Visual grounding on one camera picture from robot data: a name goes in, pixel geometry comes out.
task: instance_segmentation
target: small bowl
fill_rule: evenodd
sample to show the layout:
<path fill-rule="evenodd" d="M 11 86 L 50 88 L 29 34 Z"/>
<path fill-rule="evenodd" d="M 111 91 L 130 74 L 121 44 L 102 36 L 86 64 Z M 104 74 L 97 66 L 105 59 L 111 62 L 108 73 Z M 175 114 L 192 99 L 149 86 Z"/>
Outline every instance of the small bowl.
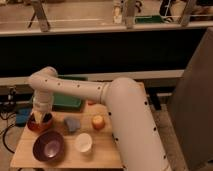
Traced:
<path fill-rule="evenodd" d="M 34 157 L 42 162 L 59 158 L 64 151 L 63 136 L 56 131 L 48 131 L 40 135 L 33 146 Z"/>
<path fill-rule="evenodd" d="M 36 123 L 34 114 L 32 113 L 32 115 L 30 115 L 27 121 L 27 127 L 29 128 L 29 130 L 33 132 L 41 133 L 49 129 L 52 126 L 52 123 L 53 123 L 53 117 L 51 113 L 47 113 L 44 116 L 42 123 L 40 124 Z"/>
<path fill-rule="evenodd" d="M 92 144 L 92 137 L 87 133 L 81 133 L 75 139 L 75 148 L 81 154 L 90 154 Z"/>

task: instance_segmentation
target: paper cup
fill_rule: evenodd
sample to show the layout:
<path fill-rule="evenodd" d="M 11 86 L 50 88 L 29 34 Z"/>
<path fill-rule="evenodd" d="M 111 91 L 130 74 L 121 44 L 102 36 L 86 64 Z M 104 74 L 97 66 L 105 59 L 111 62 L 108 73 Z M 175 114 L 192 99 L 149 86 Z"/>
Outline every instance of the paper cup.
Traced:
<path fill-rule="evenodd" d="M 92 137 L 87 133 L 79 134 L 75 139 L 75 148 L 81 154 L 90 154 L 92 149 Z"/>

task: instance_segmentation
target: wooden table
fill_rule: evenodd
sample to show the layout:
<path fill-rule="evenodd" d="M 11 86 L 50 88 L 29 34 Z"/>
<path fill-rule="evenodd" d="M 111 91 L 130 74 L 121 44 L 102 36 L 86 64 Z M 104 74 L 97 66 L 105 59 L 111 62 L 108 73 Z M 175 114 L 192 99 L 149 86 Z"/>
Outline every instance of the wooden table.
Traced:
<path fill-rule="evenodd" d="M 40 162 L 36 160 L 32 153 L 33 144 L 38 134 L 24 128 L 23 134 L 17 145 L 15 154 L 10 163 L 11 168 L 72 168 L 72 169 L 121 169 L 122 163 L 115 142 L 112 138 L 112 128 L 105 106 L 95 104 L 89 106 L 85 103 L 82 112 L 52 112 L 54 117 L 51 129 L 59 131 L 65 141 L 65 152 L 63 157 L 57 162 Z M 103 115 L 106 126 L 101 131 L 92 128 L 91 118 L 95 114 Z M 71 134 L 64 124 L 64 117 L 72 116 L 81 122 L 81 129 Z M 93 138 L 93 149 L 90 156 L 85 156 L 76 151 L 74 140 L 80 133 L 89 133 Z"/>

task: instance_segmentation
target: green tray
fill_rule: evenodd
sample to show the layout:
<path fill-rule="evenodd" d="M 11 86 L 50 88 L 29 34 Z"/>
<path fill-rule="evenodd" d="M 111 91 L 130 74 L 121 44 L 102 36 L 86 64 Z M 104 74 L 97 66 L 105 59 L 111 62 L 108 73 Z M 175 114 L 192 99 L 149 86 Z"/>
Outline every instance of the green tray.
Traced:
<path fill-rule="evenodd" d="M 135 17 L 135 23 L 141 24 L 141 23 L 163 23 L 163 19 L 160 15 L 150 15 L 150 16 L 136 16 Z"/>
<path fill-rule="evenodd" d="M 65 76 L 59 75 L 59 78 L 67 79 L 67 80 L 87 80 L 86 77 L 73 77 L 73 76 Z M 64 95 L 60 93 L 54 93 L 54 102 L 53 102 L 53 110 L 61 111 L 61 110 L 80 110 L 83 100 L 72 97 L 69 95 Z"/>

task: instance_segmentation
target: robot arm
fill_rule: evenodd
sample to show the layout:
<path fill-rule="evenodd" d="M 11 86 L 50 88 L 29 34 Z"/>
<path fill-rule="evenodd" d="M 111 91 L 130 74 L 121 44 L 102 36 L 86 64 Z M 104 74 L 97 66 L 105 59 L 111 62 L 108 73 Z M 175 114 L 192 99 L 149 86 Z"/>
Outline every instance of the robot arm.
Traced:
<path fill-rule="evenodd" d="M 56 77 L 57 72 L 52 67 L 44 68 L 29 77 L 29 84 L 35 90 L 35 110 L 50 111 L 53 92 L 105 104 L 124 169 L 171 171 L 147 103 L 145 89 L 142 91 L 134 80 L 117 78 L 111 83 L 99 83 Z"/>

